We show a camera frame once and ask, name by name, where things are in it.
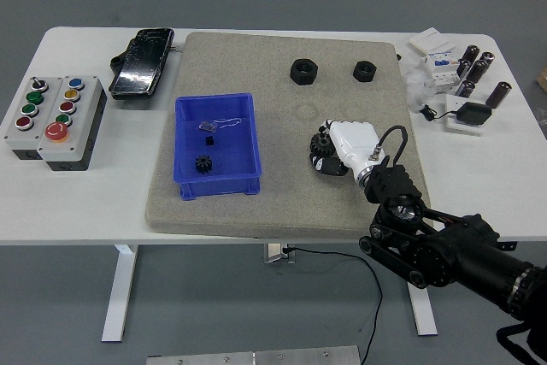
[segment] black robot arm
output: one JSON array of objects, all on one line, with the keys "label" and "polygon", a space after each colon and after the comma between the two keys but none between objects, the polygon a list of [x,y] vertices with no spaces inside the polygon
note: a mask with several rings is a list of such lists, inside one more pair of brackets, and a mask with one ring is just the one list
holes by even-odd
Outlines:
[{"label": "black robot arm", "polygon": [[[508,336],[530,331],[527,343],[547,361],[547,268],[522,262],[497,248],[499,234],[477,215],[458,217],[429,209],[404,166],[374,166],[365,185],[379,204],[365,254],[418,288],[458,282],[521,321],[498,331],[504,348],[522,363],[537,362]],[[437,231],[424,220],[439,221]]]}]

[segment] control box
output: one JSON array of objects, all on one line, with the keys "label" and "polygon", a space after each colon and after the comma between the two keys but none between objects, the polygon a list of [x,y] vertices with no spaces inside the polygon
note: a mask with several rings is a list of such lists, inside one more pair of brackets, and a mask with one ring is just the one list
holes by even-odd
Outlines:
[{"label": "control box", "polygon": [[97,76],[32,78],[29,87],[39,82],[49,83],[49,90],[26,94],[4,140],[20,159],[42,159],[54,171],[85,171],[107,102],[101,81]]},{"label": "control box", "polygon": [[28,80],[17,112],[3,137],[21,160],[41,160],[38,145],[49,124],[51,110],[61,89],[63,78],[34,77]]}]

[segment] black gear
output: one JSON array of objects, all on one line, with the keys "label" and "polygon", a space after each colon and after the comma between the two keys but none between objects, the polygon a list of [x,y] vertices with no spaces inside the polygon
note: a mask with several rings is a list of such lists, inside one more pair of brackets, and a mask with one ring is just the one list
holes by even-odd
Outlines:
[{"label": "black gear", "polygon": [[213,169],[213,162],[209,156],[200,156],[196,159],[196,170],[201,174],[208,173]]},{"label": "black gear", "polygon": [[318,132],[311,138],[309,149],[319,157],[330,157],[336,151],[331,138],[323,132]]}]

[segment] blue plastic bin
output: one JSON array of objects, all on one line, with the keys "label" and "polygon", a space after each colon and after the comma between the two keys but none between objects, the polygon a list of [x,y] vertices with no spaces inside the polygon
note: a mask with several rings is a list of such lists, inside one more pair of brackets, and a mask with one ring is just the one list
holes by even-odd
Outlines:
[{"label": "blue plastic bin", "polygon": [[[179,97],[174,110],[173,180],[180,185],[183,200],[260,191],[262,167],[249,93]],[[204,131],[200,125],[215,130]],[[207,145],[207,137],[213,137],[212,145]],[[196,170],[199,156],[211,158],[208,173]]]}]

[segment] white table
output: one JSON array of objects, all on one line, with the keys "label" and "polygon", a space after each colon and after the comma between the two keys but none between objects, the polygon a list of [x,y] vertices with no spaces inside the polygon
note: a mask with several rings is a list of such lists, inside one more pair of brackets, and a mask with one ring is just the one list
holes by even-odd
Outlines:
[{"label": "white table", "polygon": [[[137,29],[130,28],[49,30],[21,81],[6,119],[16,111],[23,87],[31,76],[98,75],[103,87],[108,88],[113,79],[109,61],[125,50],[136,32]],[[190,32],[190,29],[175,29],[174,45],[182,45]],[[403,56],[402,70],[415,66],[420,56],[408,43],[412,33],[244,32],[387,41]],[[541,160],[547,158],[544,135],[496,43],[484,35],[448,37],[457,44],[456,56],[469,44],[496,56],[473,97],[486,99],[502,80],[509,82],[513,90],[485,123],[481,137],[446,132],[442,121],[427,122],[421,115],[412,115],[431,206],[454,215],[480,212],[506,241],[546,240],[542,209],[536,205],[547,186],[547,174],[536,171]],[[120,251],[103,340],[121,340],[138,245],[279,242],[278,238],[160,234],[147,227],[144,207],[180,62],[180,53],[170,55],[156,96],[149,102],[118,102],[109,98],[91,166],[84,173],[55,173],[43,162],[20,161],[6,144],[0,144],[3,188],[0,244],[114,244]],[[444,109],[443,98],[439,95],[430,102],[439,113]],[[3,122],[0,132],[5,132],[6,126]],[[284,238],[283,242],[334,241]],[[425,302],[426,311],[431,311],[426,293],[420,293],[418,300]],[[420,305],[415,303],[415,308],[420,309]],[[431,329],[428,320],[423,326]]]}]

